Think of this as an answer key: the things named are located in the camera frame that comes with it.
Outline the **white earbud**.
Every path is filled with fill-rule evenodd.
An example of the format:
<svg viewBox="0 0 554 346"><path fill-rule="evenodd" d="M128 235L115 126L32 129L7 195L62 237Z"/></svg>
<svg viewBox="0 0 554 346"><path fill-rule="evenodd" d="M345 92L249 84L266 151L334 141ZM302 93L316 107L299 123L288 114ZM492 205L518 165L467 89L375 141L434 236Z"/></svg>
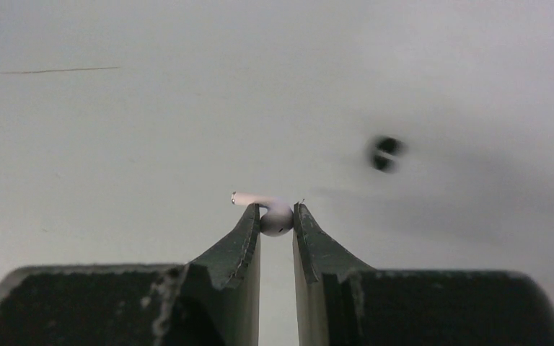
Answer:
<svg viewBox="0 0 554 346"><path fill-rule="evenodd" d="M231 203L245 206L256 204L264 208L265 214L260 217L260 232L266 236L282 236L294 227L292 207L279 198L235 191L231 194Z"/></svg>

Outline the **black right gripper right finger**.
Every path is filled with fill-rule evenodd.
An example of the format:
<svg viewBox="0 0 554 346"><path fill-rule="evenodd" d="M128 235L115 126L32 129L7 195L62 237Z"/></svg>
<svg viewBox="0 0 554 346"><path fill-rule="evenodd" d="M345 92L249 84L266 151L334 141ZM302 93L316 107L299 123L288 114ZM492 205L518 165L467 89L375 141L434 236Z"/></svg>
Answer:
<svg viewBox="0 0 554 346"><path fill-rule="evenodd" d="M554 306L508 270L377 269L294 206L301 345L554 345Z"/></svg>

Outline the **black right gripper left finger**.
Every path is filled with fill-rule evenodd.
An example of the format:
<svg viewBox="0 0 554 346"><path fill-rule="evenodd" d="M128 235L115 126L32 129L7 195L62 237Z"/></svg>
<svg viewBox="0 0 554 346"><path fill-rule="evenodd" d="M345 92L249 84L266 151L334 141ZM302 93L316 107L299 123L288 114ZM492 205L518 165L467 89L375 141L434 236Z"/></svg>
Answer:
<svg viewBox="0 0 554 346"><path fill-rule="evenodd" d="M21 267L0 282L0 345L256 345L260 211L192 261Z"/></svg>

